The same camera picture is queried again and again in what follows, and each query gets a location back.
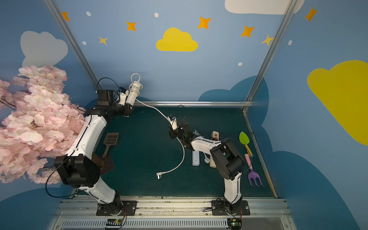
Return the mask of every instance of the yellow cloud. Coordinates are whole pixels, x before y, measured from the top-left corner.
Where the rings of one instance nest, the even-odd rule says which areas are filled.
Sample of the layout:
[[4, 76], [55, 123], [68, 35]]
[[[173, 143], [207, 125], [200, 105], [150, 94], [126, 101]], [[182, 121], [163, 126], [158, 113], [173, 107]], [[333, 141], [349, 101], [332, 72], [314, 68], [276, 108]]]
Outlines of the yellow cloud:
[[350, 136], [368, 145], [368, 63], [352, 60], [330, 70], [316, 69], [307, 81]]
[[198, 43], [192, 40], [187, 32], [170, 28], [163, 34], [163, 39], [156, 42], [156, 48], [161, 51], [195, 51]]

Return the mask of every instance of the pink handle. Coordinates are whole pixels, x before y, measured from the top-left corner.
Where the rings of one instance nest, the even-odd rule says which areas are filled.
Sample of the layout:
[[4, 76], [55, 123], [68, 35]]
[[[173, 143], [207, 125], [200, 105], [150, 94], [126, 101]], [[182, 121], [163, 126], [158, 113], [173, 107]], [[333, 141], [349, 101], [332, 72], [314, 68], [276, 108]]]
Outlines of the pink handle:
[[251, 160], [249, 159], [249, 155], [246, 153], [244, 154], [245, 159], [247, 160], [248, 166], [250, 169], [253, 169], [252, 165], [251, 165]]

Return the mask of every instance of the purple garden fork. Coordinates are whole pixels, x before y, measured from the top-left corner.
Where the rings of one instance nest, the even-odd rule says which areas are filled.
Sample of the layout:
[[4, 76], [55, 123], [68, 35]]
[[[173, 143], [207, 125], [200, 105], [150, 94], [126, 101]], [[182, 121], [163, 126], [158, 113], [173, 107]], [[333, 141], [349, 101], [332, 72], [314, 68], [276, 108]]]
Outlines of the purple garden fork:
[[259, 182], [261, 183], [261, 185], [264, 186], [262, 184], [261, 178], [259, 177], [259, 174], [253, 171], [253, 167], [252, 167], [252, 164], [251, 164], [251, 160], [249, 158], [249, 155], [246, 153], [246, 154], [244, 154], [244, 156], [245, 156], [245, 159], [247, 160], [247, 163], [248, 163], [249, 168], [251, 169], [251, 172], [248, 174], [249, 183], [251, 184], [251, 186], [254, 186], [254, 185], [252, 185], [252, 181], [251, 181], [251, 179], [253, 179], [255, 185], [257, 185], [257, 181], [255, 179], [258, 178], [259, 179]]

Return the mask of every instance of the brown scoop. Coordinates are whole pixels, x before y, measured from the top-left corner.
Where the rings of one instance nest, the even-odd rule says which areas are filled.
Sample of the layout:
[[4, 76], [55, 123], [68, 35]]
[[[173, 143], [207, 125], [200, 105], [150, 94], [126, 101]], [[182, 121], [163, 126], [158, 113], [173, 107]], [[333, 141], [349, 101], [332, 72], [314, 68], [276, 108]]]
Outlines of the brown scoop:
[[106, 158], [110, 146], [116, 145], [118, 137], [119, 137], [118, 132], [108, 132], [106, 134], [105, 140], [103, 141], [103, 143], [106, 145], [106, 149], [102, 155], [102, 158]]

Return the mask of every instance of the green mat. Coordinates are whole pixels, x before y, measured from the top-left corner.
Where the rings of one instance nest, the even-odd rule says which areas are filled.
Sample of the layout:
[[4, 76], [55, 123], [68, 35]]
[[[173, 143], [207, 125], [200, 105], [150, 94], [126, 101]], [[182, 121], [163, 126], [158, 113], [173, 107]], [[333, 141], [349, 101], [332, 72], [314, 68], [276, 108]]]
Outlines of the green mat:
[[[177, 113], [175, 107], [159, 109], [165, 115]], [[178, 120], [183, 115], [184, 109], [179, 108]], [[242, 111], [238, 108], [186, 108], [185, 121], [193, 131], [197, 130], [205, 138], [210, 138], [212, 131], [218, 131], [220, 139], [238, 140], [241, 131], [249, 135]], [[167, 120], [156, 110], [147, 107], [136, 107], [130, 117], [121, 116], [110, 121], [96, 153], [99, 156], [103, 154], [106, 133], [119, 132], [117, 145], [111, 146], [109, 150], [116, 167], [104, 174], [103, 180], [120, 195], [222, 197], [224, 179], [217, 169], [204, 162], [202, 153], [200, 165], [192, 166], [192, 152], [186, 149], [182, 165], [157, 179], [157, 172], [171, 170], [183, 157], [179, 142], [169, 137], [168, 125]], [[241, 144], [236, 143], [236, 147], [241, 153], [246, 153]], [[252, 142], [249, 148], [254, 154], [252, 166], [265, 186], [250, 186], [248, 170], [242, 175], [241, 193], [243, 197], [273, 197]]]

